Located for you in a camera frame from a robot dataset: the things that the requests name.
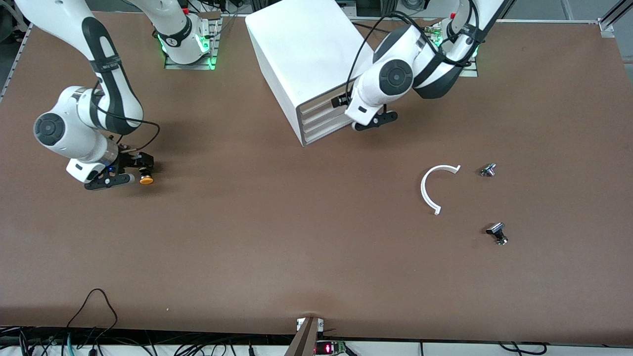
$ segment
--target gray floor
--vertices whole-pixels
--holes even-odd
[[[138,11],[122,0],[86,0],[94,11]],[[604,15],[617,0],[517,0],[507,18],[533,20],[564,20],[562,3],[569,4],[568,14],[574,20],[595,20]],[[633,11],[614,26],[615,38],[625,67],[633,84]],[[18,44],[0,44],[0,85],[4,84]]]

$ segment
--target robotic arm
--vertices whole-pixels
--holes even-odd
[[[444,96],[508,1],[460,0],[455,17],[441,22],[446,40],[440,46],[414,25],[389,33],[374,52],[373,65],[354,83],[345,111],[354,120],[354,129],[395,120],[395,113],[385,117],[377,112],[411,88],[425,99]]]
[[[173,61],[188,64],[207,50],[199,45],[202,19],[185,16],[176,0],[133,0],[150,18]],[[108,31],[84,0],[17,0],[22,13],[42,30],[79,50],[90,62],[102,91],[71,86],[34,125],[35,138],[46,148],[70,158],[66,171],[86,189],[110,188],[134,181],[125,168],[139,168],[141,183],[150,184],[153,157],[117,145],[99,130],[127,135],[144,121]]]

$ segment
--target brown tabletop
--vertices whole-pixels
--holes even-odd
[[[34,120],[94,75],[34,30],[0,105],[0,324],[63,326],[100,287],[127,328],[292,333],[313,313],[339,336],[633,343],[633,92],[598,26],[499,24],[479,78],[302,148],[243,18],[200,72],[162,69],[145,16],[98,17],[163,127],[160,171],[90,192],[40,146]],[[435,216],[420,180],[440,164],[462,168],[429,177]],[[109,323],[95,296],[73,325]]]

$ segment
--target white box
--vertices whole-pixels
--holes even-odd
[[[345,93],[363,36],[334,0],[283,0],[246,17],[261,72],[306,146],[352,120],[331,100]],[[363,46],[352,79],[373,63]]]

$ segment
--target white c-shaped object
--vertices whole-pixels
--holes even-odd
[[[429,169],[429,171],[424,175],[424,177],[422,178],[422,183],[420,184],[420,190],[422,191],[422,198],[424,198],[424,201],[427,202],[427,204],[435,209],[435,214],[438,215],[439,211],[442,210],[442,207],[440,207],[439,205],[435,204],[431,198],[429,198],[429,195],[427,194],[427,177],[429,176],[429,174],[431,172],[435,172],[436,170],[447,170],[449,172],[451,172],[452,174],[457,173],[458,170],[460,170],[461,165],[458,165],[457,167],[453,167],[453,166],[449,166],[449,165],[439,165],[439,166],[435,166],[431,169]]]

